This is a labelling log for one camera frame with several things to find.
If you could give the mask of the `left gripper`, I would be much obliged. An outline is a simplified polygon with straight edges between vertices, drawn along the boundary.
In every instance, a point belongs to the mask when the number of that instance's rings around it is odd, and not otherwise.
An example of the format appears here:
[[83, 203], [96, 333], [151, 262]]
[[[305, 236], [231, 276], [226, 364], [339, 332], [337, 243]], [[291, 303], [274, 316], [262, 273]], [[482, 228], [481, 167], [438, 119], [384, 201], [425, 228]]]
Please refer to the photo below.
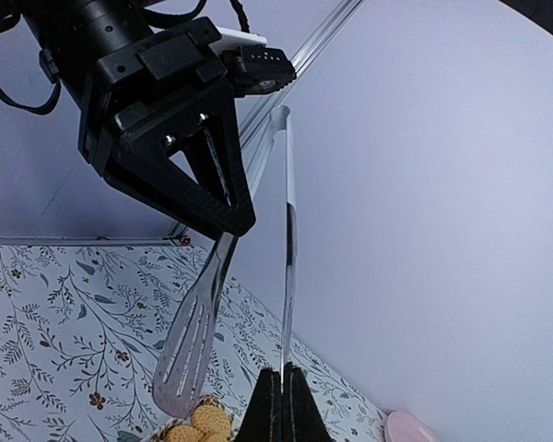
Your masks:
[[256, 221], [227, 68], [208, 17], [153, 32], [138, 16], [76, 24], [79, 147], [116, 190], [197, 232]]

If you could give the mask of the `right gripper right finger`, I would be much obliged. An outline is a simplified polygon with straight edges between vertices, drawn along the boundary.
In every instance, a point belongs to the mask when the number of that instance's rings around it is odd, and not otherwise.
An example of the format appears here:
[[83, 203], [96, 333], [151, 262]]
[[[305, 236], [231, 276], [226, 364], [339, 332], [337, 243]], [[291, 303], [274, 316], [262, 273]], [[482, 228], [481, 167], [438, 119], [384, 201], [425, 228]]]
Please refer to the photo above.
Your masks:
[[283, 380], [283, 440], [289, 442], [330, 442], [324, 421], [303, 371], [285, 365]]

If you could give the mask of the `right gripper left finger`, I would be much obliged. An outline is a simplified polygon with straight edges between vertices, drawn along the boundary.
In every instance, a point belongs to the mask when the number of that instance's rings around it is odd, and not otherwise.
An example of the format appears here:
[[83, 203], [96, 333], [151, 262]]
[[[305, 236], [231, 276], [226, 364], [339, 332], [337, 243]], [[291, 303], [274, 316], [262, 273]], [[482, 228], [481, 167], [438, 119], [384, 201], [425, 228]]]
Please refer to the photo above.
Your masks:
[[281, 377], [271, 368], [261, 370], [237, 434], [241, 442], [281, 440]]

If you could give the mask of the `floral cookie tray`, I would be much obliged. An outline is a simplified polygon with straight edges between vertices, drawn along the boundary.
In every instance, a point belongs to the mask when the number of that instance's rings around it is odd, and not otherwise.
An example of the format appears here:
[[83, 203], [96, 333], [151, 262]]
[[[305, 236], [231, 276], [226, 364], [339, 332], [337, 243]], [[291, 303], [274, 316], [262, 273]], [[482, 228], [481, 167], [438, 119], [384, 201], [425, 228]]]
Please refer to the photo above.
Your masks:
[[239, 426], [220, 400], [205, 396], [186, 418], [171, 418], [144, 441], [234, 441]]

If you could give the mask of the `metal tongs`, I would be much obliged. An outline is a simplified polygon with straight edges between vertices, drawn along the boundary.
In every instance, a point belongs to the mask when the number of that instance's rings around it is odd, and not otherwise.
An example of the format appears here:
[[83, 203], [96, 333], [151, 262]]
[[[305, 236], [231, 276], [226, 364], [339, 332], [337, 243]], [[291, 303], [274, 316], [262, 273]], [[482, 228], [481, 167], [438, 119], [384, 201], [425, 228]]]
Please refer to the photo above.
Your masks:
[[166, 341], [161, 349], [153, 377], [154, 403], [167, 415], [186, 418], [204, 394], [214, 391], [212, 381], [218, 379], [210, 365], [213, 355], [225, 355], [228, 347], [218, 336], [224, 333], [232, 340], [236, 354], [229, 365], [242, 362], [250, 369], [252, 359], [245, 354], [246, 344], [252, 354], [262, 359], [258, 366], [277, 377], [290, 355], [292, 312], [295, 299], [297, 259], [296, 189], [294, 176], [293, 130], [291, 111], [287, 106], [271, 110], [262, 141], [251, 160], [248, 176], [251, 189], [257, 190], [278, 133], [286, 137], [286, 259], [284, 319], [280, 330], [273, 329], [254, 337], [260, 329], [265, 308], [236, 279], [227, 277], [236, 250], [237, 239], [224, 234], [214, 244], [195, 282], [182, 300]]

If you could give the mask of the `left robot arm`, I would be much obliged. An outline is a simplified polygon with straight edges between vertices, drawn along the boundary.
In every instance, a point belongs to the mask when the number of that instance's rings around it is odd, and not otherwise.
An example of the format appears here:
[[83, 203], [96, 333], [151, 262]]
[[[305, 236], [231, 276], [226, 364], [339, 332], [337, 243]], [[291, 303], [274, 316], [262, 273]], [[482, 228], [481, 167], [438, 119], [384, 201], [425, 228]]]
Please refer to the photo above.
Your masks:
[[67, 90], [79, 152], [110, 186], [209, 238], [250, 230], [235, 101], [294, 78], [278, 52], [138, 1], [0, 1], [0, 33], [20, 20], [53, 84], [33, 112]]

